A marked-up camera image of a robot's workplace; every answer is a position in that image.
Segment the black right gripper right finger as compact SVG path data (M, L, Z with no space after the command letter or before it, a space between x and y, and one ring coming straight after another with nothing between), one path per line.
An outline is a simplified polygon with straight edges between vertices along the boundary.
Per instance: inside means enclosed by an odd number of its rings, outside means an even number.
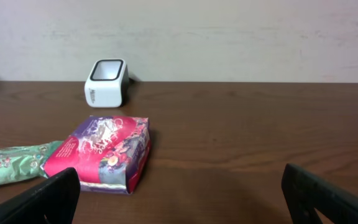
M358 197L300 166L285 166L281 188L293 223L358 223Z

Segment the purple pink snack packet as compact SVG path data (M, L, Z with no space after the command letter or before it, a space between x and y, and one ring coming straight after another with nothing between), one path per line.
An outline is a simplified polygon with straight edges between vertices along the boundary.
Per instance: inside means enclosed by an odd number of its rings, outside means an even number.
M46 177L72 167L87 192L132 194L151 148L149 119L90 116L41 165Z

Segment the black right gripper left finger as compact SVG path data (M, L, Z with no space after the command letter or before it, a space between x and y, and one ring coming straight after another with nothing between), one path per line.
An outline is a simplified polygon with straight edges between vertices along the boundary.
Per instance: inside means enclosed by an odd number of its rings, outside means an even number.
M71 223L79 194L78 174L67 168L0 204L0 224Z

